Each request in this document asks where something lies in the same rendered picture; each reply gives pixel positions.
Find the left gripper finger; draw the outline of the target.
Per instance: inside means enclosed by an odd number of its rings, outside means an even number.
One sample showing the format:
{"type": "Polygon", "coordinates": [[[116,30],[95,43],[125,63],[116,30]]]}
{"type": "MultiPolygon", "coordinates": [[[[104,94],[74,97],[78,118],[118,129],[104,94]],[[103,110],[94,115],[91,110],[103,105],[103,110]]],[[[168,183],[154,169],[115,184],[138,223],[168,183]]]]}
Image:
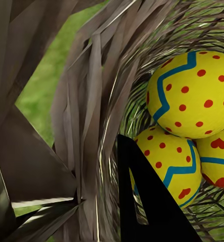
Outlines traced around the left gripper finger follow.
{"type": "Polygon", "coordinates": [[[118,134],[121,242],[202,242],[137,143],[118,134]],[[149,225],[137,222],[131,169],[149,225]]]}

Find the wicker basket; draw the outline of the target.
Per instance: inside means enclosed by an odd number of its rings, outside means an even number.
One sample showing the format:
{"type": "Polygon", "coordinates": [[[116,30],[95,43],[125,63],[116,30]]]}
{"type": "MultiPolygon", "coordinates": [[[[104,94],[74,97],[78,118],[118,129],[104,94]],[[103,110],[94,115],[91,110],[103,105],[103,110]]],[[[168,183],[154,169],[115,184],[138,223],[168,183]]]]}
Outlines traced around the wicker basket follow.
{"type": "MultiPolygon", "coordinates": [[[[146,87],[134,93],[176,55],[224,52],[224,10],[209,13],[224,0],[109,0],[75,34],[49,107],[51,148],[15,102],[68,16],[104,1],[0,0],[0,242],[46,242],[51,236],[55,242],[121,242],[116,143],[122,118],[124,136],[136,104],[136,135],[156,125],[146,102],[139,103],[146,87]],[[195,3],[211,4],[189,8],[195,3]],[[214,21],[204,22],[208,18],[214,21]],[[176,35],[181,31],[187,33],[176,35]],[[211,39],[217,41],[205,41],[211,39]],[[14,208],[34,205],[42,208],[16,217],[14,208]]],[[[197,202],[183,208],[203,240],[224,242],[213,238],[224,233],[209,233],[224,222],[206,227],[218,220],[202,221],[224,214],[190,208],[213,204],[224,210],[223,195],[224,188],[202,178],[197,202]]],[[[137,222],[149,225],[134,191],[133,198],[137,222]]]]}

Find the easter egg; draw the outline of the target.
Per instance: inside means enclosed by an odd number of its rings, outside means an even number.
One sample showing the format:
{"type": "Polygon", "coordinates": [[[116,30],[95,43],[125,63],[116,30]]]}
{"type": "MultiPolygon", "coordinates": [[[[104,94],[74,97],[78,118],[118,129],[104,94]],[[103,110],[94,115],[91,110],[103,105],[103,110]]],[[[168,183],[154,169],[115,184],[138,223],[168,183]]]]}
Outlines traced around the easter egg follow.
{"type": "Polygon", "coordinates": [[[203,139],[224,130],[224,52],[191,50],[157,67],[144,93],[146,108],[166,132],[203,139]]]}
{"type": "Polygon", "coordinates": [[[200,156],[202,178],[212,186],[224,188],[224,130],[207,138],[190,140],[200,156]]]}
{"type": "MultiPolygon", "coordinates": [[[[174,136],[157,125],[148,127],[133,140],[179,207],[183,209],[192,204],[202,179],[201,160],[193,141],[174,136]]],[[[129,172],[132,189],[139,197],[130,168],[129,172]]]]}

